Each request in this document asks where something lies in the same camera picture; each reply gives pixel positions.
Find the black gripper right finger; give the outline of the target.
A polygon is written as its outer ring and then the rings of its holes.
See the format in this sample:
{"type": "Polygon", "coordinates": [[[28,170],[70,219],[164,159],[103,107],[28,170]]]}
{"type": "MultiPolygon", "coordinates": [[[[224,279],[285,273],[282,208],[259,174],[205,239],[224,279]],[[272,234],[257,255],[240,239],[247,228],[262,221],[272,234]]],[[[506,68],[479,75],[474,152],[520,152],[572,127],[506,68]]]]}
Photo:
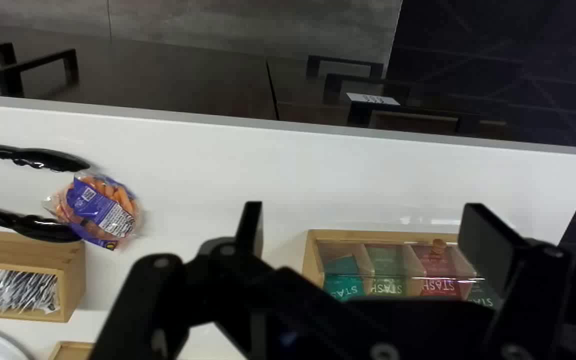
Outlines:
{"type": "Polygon", "coordinates": [[[553,360],[570,295],[572,255],[521,238],[484,203],[465,203],[458,246],[499,295],[484,348],[494,360],[553,360]]]}

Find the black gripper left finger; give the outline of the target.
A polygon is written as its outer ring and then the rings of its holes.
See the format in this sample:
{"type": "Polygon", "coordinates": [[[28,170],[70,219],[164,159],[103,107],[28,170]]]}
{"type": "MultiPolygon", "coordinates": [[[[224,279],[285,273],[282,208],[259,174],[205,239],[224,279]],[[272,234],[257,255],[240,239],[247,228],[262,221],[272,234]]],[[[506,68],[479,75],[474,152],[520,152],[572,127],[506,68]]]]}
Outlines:
{"type": "Polygon", "coordinates": [[[92,345],[89,360],[176,360],[193,326],[214,323],[251,354],[246,283],[263,266],[262,203],[246,201],[232,235],[205,239],[183,262],[172,251],[136,260],[92,345]]]}

